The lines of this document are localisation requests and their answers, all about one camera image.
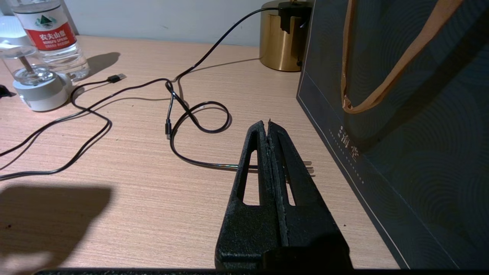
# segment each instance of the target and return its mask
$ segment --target bag handle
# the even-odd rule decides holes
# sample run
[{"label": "bag handle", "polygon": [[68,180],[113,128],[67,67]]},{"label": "bag handle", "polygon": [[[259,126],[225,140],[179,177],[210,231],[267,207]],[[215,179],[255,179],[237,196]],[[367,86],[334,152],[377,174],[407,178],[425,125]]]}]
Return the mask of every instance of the bag handle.
[{"label": "bag handle", "polygon": [[411,61],[428,45],[428,43],[440,32],[448,19],[455,13],[464,0],[438,0],[423,29],[416,39],[409,45],[399,61],[392,68],[385,80],[362,103],[353,107],[346,95],[346,77],[348,65],[348,50],[350,31],[352,27],[356,0],[349,0],[346,10],[345,26],[343,28],[343,59],[341,68],[341,98],[343,110],[349,114],[358,114],[379,104],[390,89],[397,82],[402,72]]}]

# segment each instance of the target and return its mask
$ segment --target wood grain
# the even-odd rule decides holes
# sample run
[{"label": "wood grain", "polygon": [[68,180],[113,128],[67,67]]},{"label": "wood grain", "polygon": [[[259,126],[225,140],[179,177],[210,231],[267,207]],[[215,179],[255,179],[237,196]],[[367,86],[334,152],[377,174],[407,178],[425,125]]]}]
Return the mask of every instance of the wood grain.
[{"label": "wood grain", "polygon": [[[98,71],[81,83],[103,80],[118,73],[128,76],[118,83],[86,91],[77,101],[82,106],[128,86],[160,77],[173,79],[211,46],[83,36],[79,41],[85,55],[90,57],[90,65]],[[230,110],[233,120],[228,130],[213,135],[199,131],[191,121],[186,121],[176,138],[177,149],[196,160],[237,163],[248,127],[258,120],[271,119],[287,129],[301,157],[312,161],[314,181],[350,246],[354,266],[397,268],[297,103],[295,95],[300,74],[266,68],[257,56],[258,48],[255,47],[219,46],[200,70],[183,78],[183,96],[190,106],[207,100],[219,101]],[[0,72],[0,83],[12,88],[12,78],[3,65],[0,65]],[[49,218],[50,226],[68,230],[63,233],[64,238],[58,238],[55,230],[52,236],[49,231],[43,231],[44,235],[49,235],[44,237],[50,240],[46,241],[45,250],[57,259],[51,261],[51,265],[214,267],[214,248],[234,173],[196,167],[171,152],[164,134],[168,99],[163,82],[127,91],[99,110],[113,121],[111,131],[68,170],[52,176],[1,182],[3,192],[19,187],[28,190],[110,190],[109,198],[90,196],[85,192],[81,197],[85,203],[79,204],[78,208],[61,206],[58,210],[50,210],[54,213]],[[0,151],[17,145],[45,123],[75,111],[67,105],[51,112],[35,113],[21,103],[18,96],[0,99]],[[182,113],[181,106],[176,104],[172,121],[176,122]],[[224,113],[214,109],[198,112],[196,116],[208,128],[220,127],[225,119]],[[103,125],[104,122],[93,115],[58,124],[42,134],[24,156],[1,173],[60,167]],[[0,158],[0,166],[13,157]],[[257,180],[249,179],[246,196],[250,202],[257,202],[258,189],[253,181]],[[50,204],[59,196],[66,200],[66,197],[76,196],[77,192],[67,194],[41,195],[45,203]],[[106,205],[100,200],[107,200]],[[19,210],[18,203],[9,200],[2,204],[8,213],[0,211],[0,232],[5,236],[17,236],[18,241],[22,241],[22,236],[35,238],[39,232],[22,227],[25,220],[18,216],[28,217],[30,222],[41,225],[48,218],[42,215],[42,207]],[[88,224],[79,225],[86,227],[86,231],[81,236],[72,236],[71,242],[76,244],[73,251],[63,251],[63,240],[70,238],[70,230],[77,230],[77,223],[67,217],[71,213],[83,214],[86,209],[98,205],[103,208],[100,214]],[[20,211],[39,214],[23,215]],[[13,252],[22,252],[15,249],[18,243],[3,241],[0,251],[3,258],[14,255]]]}]

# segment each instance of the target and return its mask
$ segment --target desk surface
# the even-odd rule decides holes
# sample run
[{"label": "desk surface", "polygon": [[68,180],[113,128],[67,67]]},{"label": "desk surface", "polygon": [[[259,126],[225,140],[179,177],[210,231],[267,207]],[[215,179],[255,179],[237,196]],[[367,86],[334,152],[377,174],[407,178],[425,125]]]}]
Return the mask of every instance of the desk surface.
[{"label": "desk surface", "polygon": [[[95,72],[81,83],[118,73],[128,76],[116,84],[89,87],[77,101],[82,106],[128,86],[173,79],[210,47],[97,37],[79,41]],[[288,131],[301,157],[312,161],[314,182],[340,225],[354,266],[396,268],[295,99],[299,73],[268,69],[257,56],[255,47],[219,46],[200,70],[182,79],[190,106],[219,101],[230,110],[232,125],[223,133],[205,134],[188,120],[176,137],[177,149],[196,160],[237,163],[248,127],[271,119]],[[0,83],[12,88],[11,82],[0,65]],[[3,268],[21,266],[16,257],[23,259],[25,253],[44,259],[42,266],[214,267],[214,248],[235,175],[190,165],[171,152],[164,135],[168,99],[162,82],[127,91],[99,110],[113,127],[72,167],[51,176],[1,182],[0,259],[9,260]],[[35,113],[18,96],[0,99],[0,151],[75,111],[67,105]],[[182,113],[176,104],[172,121]],[[196,116],[209,128],[225,120],[219,110]],[[1,173],[61,167],[104,124],[93,115],[58,124]],[[13,158],[1,158],[0,167]],[[256,204],[257,192],[257,177],[251,175],[245,201]]]}]

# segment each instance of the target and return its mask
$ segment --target water bottle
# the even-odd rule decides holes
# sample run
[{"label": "water bottle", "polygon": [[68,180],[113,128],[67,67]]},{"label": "water bottle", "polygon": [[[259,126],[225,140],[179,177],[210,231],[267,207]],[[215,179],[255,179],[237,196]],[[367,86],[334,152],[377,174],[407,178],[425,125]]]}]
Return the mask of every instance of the water bottle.
[{"label": "water bottle", "polygon": [[89,65],[76,42],[60,0],[8,0],[42,60],[56,72],[85,78]]}]

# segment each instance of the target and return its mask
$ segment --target gold cylinder container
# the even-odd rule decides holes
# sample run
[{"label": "gold cylinder container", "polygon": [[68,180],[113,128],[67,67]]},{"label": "gold cylinder container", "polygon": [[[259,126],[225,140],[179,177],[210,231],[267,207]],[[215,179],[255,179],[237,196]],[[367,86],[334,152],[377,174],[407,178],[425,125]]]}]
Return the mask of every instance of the gold cylinder container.
[{"label": "gold cylinder container", "polygon": [[[262,8],[278,7],[276,0]],[[260,30],[260,61],[263,65],[281,71],[300,71],[306,46],[307,27],[301,27],[300,17],[291,17],[290,34],[280,28],[278,11],[262,12]]]}]

